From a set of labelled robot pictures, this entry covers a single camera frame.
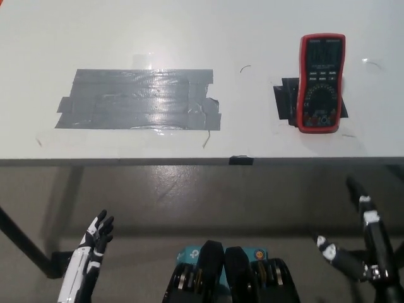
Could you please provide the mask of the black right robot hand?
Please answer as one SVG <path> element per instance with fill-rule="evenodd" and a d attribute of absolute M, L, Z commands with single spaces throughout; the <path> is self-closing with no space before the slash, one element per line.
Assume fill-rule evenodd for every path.
<path fill-rule="evenodd" d="M 362 224 L 365 249 L 348 251 L 315 233 L 312 238 L 316 247 L 332 267 L 353 280 L 398 283 L 400 278 L 393 248 L 375 203 L 353 177 L 347 177 L 346 185 Z"/>

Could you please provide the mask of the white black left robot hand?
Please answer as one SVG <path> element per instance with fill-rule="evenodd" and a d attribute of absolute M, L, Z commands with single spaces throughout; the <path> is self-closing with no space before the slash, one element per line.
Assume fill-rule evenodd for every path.
<path fill-rule="evenodd" d="M 113 239 L 114 217 L 102 210 L 88 226 L 70 257 L 58 302 L 91 302 L 104 254 Z"/>

